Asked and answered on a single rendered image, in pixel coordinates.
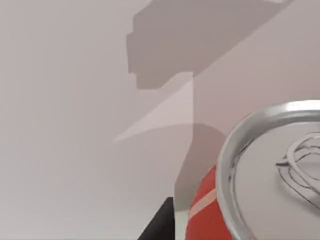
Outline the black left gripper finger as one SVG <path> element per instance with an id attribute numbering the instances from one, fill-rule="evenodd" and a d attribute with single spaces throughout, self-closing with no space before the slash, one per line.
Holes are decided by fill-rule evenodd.
<path id="1" fill-rule="evenodd" d="M 173 197 L 167 197 L 137 240 L 175 240 Z"/>

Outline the red and white can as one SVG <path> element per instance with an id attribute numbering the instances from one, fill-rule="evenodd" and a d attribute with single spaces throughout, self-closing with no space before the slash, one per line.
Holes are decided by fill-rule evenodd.
<path id="1" fill-rule="evenodd" d="M 320 99 L 265 107 L 230 132 L 185 240 L 320 240 Z"/>

